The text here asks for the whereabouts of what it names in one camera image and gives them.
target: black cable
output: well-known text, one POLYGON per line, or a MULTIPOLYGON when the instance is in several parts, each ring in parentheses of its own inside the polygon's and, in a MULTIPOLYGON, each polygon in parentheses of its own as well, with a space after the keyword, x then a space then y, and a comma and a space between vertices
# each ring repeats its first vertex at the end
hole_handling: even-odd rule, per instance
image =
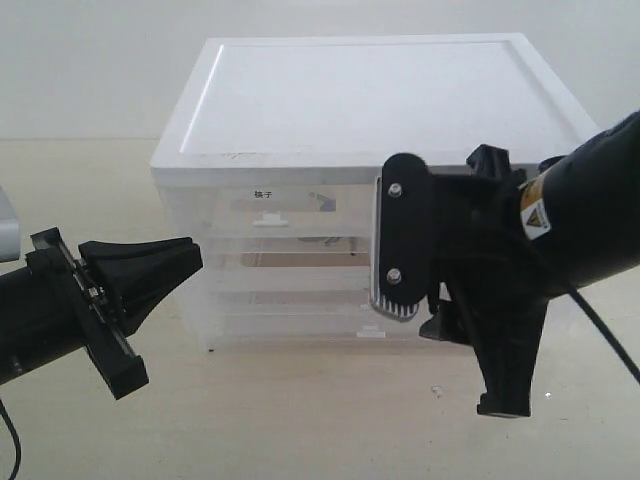
POLYGON ((9 433, 11 434, 11 439, 13 440, 13 446, 15 447, 15 450, 16 450, 16 460, 13 464, 13 470, 11 471, 11 475, 9 476, 9 480, 15 480, 15 478, 18 476, 18 470, 20 470, 20 462, 22 461, 22 447, 20 445, 20 437, 18 436, 18 431, 16 430, 16 427, 13 425, 13 422, 11 421, 11 417, 9 416, 9 413, 5 408, 4 403, 2 403, 2 399, 0 399, 0 415, 4 420, 4 423, 7 425, 7 429, 9 430, 9 433))
POLYGON ((629 373, 633 376, 633 378, 640 385, 640 369, 633 361, 631 356, 627 353, 622 344, 618 341, 613 332, 609 329, 604 320, 598 315, 598 313, 593 309, 593 307, 587 302, 587 300, 578 292, 578 289, 575 288, 572 283, 556 268, 547 261, 547 259, 538 252, 533 243, 527 239, 526 237, 520 236, 511 232, 509 230, 502 230, 504 237, 507 238, 511 243, 516 243, 520 248, 525 250, 527 254, 532 257, 536 263, 547 271, 557 282, 558 284, 566 290, 567 294, 573 299, 574 302, 582 309, 582 311, 589 317, 589 320, 593 323, 593 325, 598 329, 600 334, 604 337, 604 339, 609 343, 613 351, 618 355, 618 358, 622 361, 624 366, 627 368, 629 373))

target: plastic storage drawer unit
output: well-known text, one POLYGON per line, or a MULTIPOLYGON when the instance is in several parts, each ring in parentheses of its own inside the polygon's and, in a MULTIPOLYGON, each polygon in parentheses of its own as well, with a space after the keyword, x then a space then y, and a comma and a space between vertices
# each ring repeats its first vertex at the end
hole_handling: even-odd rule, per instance
POLYGON ((526 167, 597 132, 519 34, 212 39, 151 162, 205 268, 177 295, 203 346, 417 336, 367 306, 373 182, 409 151, 526 167))

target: screw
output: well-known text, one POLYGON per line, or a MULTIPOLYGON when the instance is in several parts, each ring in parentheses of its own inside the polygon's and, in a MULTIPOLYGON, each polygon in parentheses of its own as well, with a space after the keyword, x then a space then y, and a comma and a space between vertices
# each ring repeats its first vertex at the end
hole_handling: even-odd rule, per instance
POLYGON ((389 196, 398 198, 400 195, 402 195, 402 185, 399 183, 392 183, 389 187, 389 196))
POLYGON ((402 274, 397 268, 392 268, 387 272, 387 282, 391 285, 397 285, 402 280, 402 274))

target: white wall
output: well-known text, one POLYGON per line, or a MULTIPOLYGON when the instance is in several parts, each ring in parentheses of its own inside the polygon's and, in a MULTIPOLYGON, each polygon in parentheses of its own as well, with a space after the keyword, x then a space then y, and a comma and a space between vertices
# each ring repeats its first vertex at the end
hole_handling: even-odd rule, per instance
POLYGON ((605 126, 640 105, 637 0, 0 0, 0 139, 160 136, 208 37, 520 31, 605 126))

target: warning label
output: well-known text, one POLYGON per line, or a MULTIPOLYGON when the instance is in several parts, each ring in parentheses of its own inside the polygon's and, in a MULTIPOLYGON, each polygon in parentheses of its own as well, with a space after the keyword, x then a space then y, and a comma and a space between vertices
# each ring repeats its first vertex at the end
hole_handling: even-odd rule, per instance
POLYGON ((544 199, 542 198, 545 173, 525 185, 520 200, 522 226, 530 240, 534 240, 551 230, 549 217, 547 217, 547 211, 544 207, 544 199))

